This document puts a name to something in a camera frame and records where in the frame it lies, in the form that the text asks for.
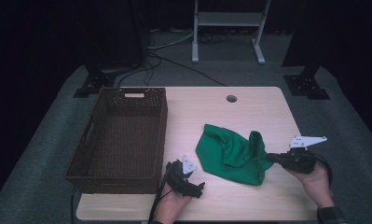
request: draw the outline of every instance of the wall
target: wall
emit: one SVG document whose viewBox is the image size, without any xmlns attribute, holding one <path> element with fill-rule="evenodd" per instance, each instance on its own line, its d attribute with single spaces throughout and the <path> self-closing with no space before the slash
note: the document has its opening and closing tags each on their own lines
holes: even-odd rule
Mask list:
<svg viewBox="0 0 372 224">
<path fill-rule="evenodd" d="M 0 189 L 81 65 L 69 1 L 0 1 Z"/>
<path fill-rule="evenodd" d="M 372 0 L 306 0 L 283 65 L 305 65 L 317 51 L 372 132 Z"/>
</svg>

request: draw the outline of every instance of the person's arm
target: person's arm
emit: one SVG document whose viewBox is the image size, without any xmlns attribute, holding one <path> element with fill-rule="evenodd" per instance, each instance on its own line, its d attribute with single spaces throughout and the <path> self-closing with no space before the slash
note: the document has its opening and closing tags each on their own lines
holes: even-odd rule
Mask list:
<svg viewBox="0 0 372 224">
<path fill-rule="evenodd" d="M 316 163 L 314 170 L 308 175 L 290 170 L 286 171 L 302 183 L 304 190 L 317 204 L 320 222 L 332 224 L 347 223 L 331 197 L 327 171 L 320 163 Z"/>
<path fill-rule="evenodd" d="M 165 184 L 161 195 L 163 198 L 157 205 L 152 223 L 172 224 L 192 199 L 174 192 L 168 184 Z"/>
</svg>

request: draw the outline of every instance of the green cloth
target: green cloth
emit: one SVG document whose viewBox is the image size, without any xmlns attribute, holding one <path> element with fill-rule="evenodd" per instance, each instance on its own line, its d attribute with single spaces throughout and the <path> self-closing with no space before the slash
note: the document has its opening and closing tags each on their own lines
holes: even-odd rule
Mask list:
<svg viewBox="0 0 372 224">
<path fill-rule="evenodd" d="M 256 131 L 247 140 L 231 130 L 205 124 L 196 151 L 204 171 L 247 185 L 260 186 L 273 164 Z"/>
</svg>

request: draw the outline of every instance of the basket handle slot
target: basket handle slot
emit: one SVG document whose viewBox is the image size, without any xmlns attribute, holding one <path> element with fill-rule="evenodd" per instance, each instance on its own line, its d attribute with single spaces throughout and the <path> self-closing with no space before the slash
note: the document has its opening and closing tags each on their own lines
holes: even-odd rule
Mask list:
<svg viewBox="0 0 372 224">
<path fill-rule="evenodd" d="M 125 93 L 125 97 L 129 98 L 144 98 L 145 94 L 144 93 Z"/>
<path fill-rule="evenodd" d="M 104 183 L 100 183 L 101 186 L 105 186 L 105 187 L 136 187 L 138 186 L 137 184 L 128 184 L 128 183 L 122 183 L 122 184 L 104 184 Z"/>
</svg>

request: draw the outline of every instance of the sleeve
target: sleeve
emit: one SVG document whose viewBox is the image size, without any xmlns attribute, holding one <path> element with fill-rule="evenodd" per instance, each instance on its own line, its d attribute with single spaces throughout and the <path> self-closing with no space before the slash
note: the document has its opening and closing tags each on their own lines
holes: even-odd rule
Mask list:
<svg viewBox="0 0 372 224">
<path fill-rule="evenodd" d="M 318 209 L 317 217 L 321 224 L 348 224 L 345 217 L 336 206 Z"/>
</svg>

